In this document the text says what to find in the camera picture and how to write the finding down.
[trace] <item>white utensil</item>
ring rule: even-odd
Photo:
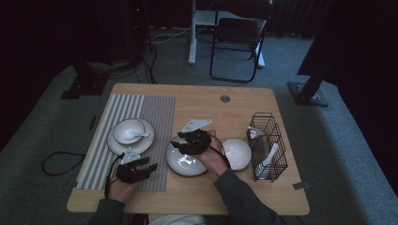
[[[258,138],[260,136],[266,135],[266,133],[264,131],[256,129],[254,127],[249,127],[249,131],[250,131],[251,139],[255,139],[255,138]]]
[[[267,168],[267,165],[271,164],[271,161],[273,157],[275,156],[275,153],[278,151],[279,145],[275,142],[272,145],[271,151],[269,152],[269,155],[267,156],[266,159],[264,159],[263,162],[258,164],[257,168],[255,169],[255,174],[258,176],[259,180],[265,180],[268,177],[269,174],[269,167]]]
[[[128,129],[122,134],[122,138],[127,141],[132,140],[136,137],[146,137],[147,138],[147,137],[149,137],[149,133],[138,133],[132,129]]]

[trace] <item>white saucer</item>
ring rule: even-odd
[[[231,170],[235,172],[244,171],[252,159],[250,146],[241,139],[228,139],[222,143],[226,157],[231,164]]]
[[[147,138],[143,137],[138,142],[134,142],[131,144],[121,144],[115,140],[113,135],[115,127],[112,127],[111,131],[108,134],[108,139],[107,139],[108,147],[109,149],[111,149],[112,152],[120,156],[122,155],[122,153],[126,153],[127,150],[132,149],[136,154],[141,154],[150,147],[150,145],[155,140],[155,129],[146,120],[144,119],[138,119],[138,120],[143,122],[145,126],[145,132],[149,133],[149,137]]]
[[[142,136],[134,136],[134,133],[144,133],[145,125],[140,119],[130,118],[120,121],[115,125],[114,138],[118,143],[136,143]]]
[[[178,136],[172,142],[181,142]],[[195,157],[182,155],[171,143],[167,145],[166,161],[169,167],[176,173],[183,176],[196,176],[207,171],[206,167]]]

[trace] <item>stacked dishes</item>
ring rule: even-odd
[[[111,151],[122,155],[128,150],[143,153],[155,140],[155,129],[144,119],[131,118],[116,124],[108,134],[107,143]]]

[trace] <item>gray sleeve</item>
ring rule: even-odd
[[[227,170],[214,186],[220,192],[229,216],[235,224],[282,224],[279,216],[255,195],[252,188]]]
[[[125,204],[116,200],[101,199],[96,214],[88,225],[122,225]]]

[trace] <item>wooden table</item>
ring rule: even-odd
[[[254,182],[252,166],[243,172],[237,172],[237,175],[252,187],[264,204],[278,214],[299,216],[309,213],[310,207],[304,190],[295,190],[292,186],[300,182],[299,171],[272,90],[224,86],[119,83],[114,86],[112,93],[176,97],[174,134],[177,134],[190,118],[208,118],[212,120],[212,123],[204,129],[216,129],[217,136],[222,142],[229,138],[240,138],[247,141],[246,130],[254,113],[272,113],[283,136],[287,169],[275,182],[269,180]],[[224,103],[221,101],[221,96],[228,96],[231,100]],[[215,180],[216,177],[210,172],[194,178],[186,178],[169,169],[165,192],[136,192],[126,205],[125,211],[143,214],[227,214],[222,198],[212,184]],[[74,188],[69,197],[68,210],[71,212],[95,212],[99,200],[103,197],[103,190]]]

